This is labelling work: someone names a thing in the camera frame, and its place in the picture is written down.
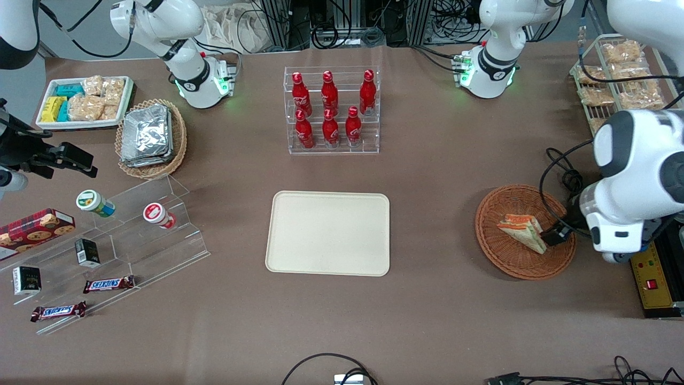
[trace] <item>table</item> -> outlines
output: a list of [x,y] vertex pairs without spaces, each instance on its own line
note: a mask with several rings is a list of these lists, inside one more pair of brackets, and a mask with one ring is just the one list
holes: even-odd
[[[161,60],[47,60],[48,80],[128,75],[136,102],[163,98],[179,107],[189,144],[174,176],[191,190],[189,214],[212,255],[50,336],[35,336],[29,314],[12,308],[11,290],[0,291],[0,383],[277,384],[298,360],[322,351],[355,357],[393,385],[479,384],[512,371],[605,377],[616,354],[664,374],[684,360],[677,338],[684,323],[641,318],[627,265],[604,262],[580,240],[563,274],[524,282],[489,263],[475,239],[475,209],[488,191],[537,184],[546,147],[589,138],[566,77],[574,46],[529,45],[514,83],[493,100],[455,89],[447,71],[411,49],[249,55],[235,97],[209,110],[183,102]],[[290,156],[284,66],[380,61],[380,154]],[[112,196],[141,182],[118,169],[113,131],[56,134],[51,142],[64,140],[97,154],[98,177],[30,175],[27,190],[0,203],[2,223],[45,207],[81,218],[73,202],[81,190]],[[591,149],[573,162],[596,177]],[[565,197],[556,177],[547,183]],[[389,273],[269,272],[270,208],[280,190],[385,194]],[[331,383],[349,368],[320,359],[290,381]]]

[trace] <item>red cookie box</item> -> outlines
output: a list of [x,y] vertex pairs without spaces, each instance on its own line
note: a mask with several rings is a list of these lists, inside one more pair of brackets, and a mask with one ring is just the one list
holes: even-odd
[[70,233],[76,228],[73,216],[46,208],[24,219],[0,227],[0,260]]

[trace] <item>green led light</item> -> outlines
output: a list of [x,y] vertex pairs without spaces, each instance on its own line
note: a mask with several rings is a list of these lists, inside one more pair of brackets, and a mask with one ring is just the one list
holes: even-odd
[[469,86],[472,78],[473,76],[471,70],[468,70],[465,73],[463,73],[463,76],[461,77],[461,86]]
[[513,82],[513,75],[515,74],[515,67],[511,70],[511,76],[508,78],[508,83],[506,83],[506,87],[510,86],[511,83]]
[[214,83],[216,84],[218,92],[220,92],[221,95],[225,95],[228,93],[228,82],[226,80],[214,77]]
[[185,94],[183,93],[183,89],[181,88],[181,85],[178,84],[178,81],[175,81],[175,83],[176,83],[176,87],[178,87],[178,92],[181,93],[182,97],[185,97]]

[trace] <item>round wicker basket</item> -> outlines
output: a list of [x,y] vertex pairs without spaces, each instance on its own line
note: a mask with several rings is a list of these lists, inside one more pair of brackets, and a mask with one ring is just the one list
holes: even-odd
[[[559,215],[565,208],[555,198],[544,194],[547,202]],[[560,274],[575,255],[575,235],[567,242],[549,247],[544,254],[524,246],[497,227],[506,214],[534,215],[543,229],[552,226],[555,219],[549,214],[536,187],[511,184],[487,194],[475,214],[475,233],[484,254],[503,272],[523,280],[547,280]]]
[[[169,163],[153,164],[151,166],[138,168],[128,167],[122,162],[119,162],[119,168],[132,177],[154,179],[162,174],[171,174],[181,165],[183,158],[185,157],[185,150],[187,149],[187,130],[185,129],[185,121],[183,121],[181,113],[173,103],[159,99],[145,100],[142,103],[133,106],[131,110],[147,108],[156,103],[163,104],[171,110],[171,130],[173,131],[173,148],[176,151],[176,155]],[[116,142],[114,143],[114,150],[119,158],[121,157],[123,124],[123,121],[119,122],[119,127],[116,129]]]

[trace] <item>snickers wrapper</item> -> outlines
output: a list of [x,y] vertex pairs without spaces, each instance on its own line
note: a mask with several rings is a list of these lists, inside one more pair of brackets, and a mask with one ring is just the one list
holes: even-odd
[[57,306],[54,308],[43,308],[38,306],[31,315],[31,322],[45,321],[51,318],[60,318],[63,316],[79,316],[86,315],[86,302],[77,303],[76,305]]
[[133,276],[128,275],[123,278],[111,278],[110,280],[85,281],[83,293],[88,294],[91,291],[127,289],[134,286],[135,280],[133,279]]

